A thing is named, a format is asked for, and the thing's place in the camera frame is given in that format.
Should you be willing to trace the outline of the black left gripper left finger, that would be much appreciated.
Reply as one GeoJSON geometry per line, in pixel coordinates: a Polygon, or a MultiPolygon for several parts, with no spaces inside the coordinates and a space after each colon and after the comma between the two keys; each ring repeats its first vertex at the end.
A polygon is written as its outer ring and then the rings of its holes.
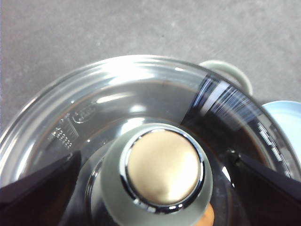
{"type": "Polygon", "coordinates": [[[2,226],[56,226],[76,187],[81,153],[75,151],[0,189],[2,226]]]}

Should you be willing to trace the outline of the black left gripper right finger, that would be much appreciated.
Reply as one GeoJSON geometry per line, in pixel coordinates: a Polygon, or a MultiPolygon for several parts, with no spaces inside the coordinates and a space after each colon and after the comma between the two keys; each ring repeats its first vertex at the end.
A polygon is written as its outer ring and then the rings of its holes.
{"type": "Polygon", "coordinates": [[[230,179],[253,226],[299,226],[301,183],[237,152],[228,155],[230,179]]]}

